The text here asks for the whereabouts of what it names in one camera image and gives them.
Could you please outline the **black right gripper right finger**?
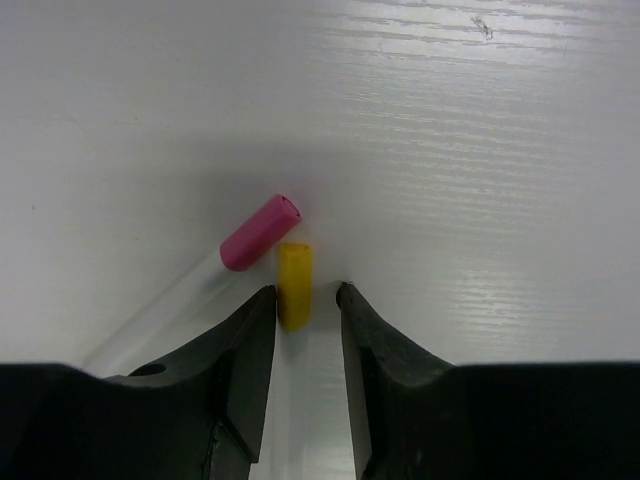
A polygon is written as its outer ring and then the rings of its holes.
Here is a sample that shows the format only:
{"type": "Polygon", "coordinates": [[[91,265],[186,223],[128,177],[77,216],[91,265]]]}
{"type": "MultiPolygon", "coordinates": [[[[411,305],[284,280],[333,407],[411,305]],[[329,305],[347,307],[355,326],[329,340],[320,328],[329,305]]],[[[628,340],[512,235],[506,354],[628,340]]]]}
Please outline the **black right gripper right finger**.
{"type": "Polygon", "coordinates": [[[386,322],[351,283],[337,291],[356,476],[455,474],[451,364],[386,322]]]}

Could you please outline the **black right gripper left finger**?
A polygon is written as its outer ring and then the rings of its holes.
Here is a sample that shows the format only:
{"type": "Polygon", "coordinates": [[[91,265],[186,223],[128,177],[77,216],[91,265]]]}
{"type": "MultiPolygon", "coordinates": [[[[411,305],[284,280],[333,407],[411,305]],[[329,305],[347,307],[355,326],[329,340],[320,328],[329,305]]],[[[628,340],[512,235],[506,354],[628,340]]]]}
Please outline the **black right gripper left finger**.
{"type": "Polygon", "coordinates": [[[260,457],[275,348],[276,290],[127,376],[105,479],[246,479],[260,457]]]}

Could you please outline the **yellow capped white marker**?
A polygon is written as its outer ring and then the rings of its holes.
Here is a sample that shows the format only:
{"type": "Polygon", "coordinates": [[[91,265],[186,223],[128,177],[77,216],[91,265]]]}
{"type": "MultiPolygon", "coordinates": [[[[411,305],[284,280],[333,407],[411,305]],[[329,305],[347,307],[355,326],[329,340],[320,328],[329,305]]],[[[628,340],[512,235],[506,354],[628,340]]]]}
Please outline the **yellow capped white marker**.
{"type": "Polygon", "coordinates": [[[314,251],[284,244],[270,392],[270,479],[351,479],[352,447],[335,280],[314,281],[314,251]]]}

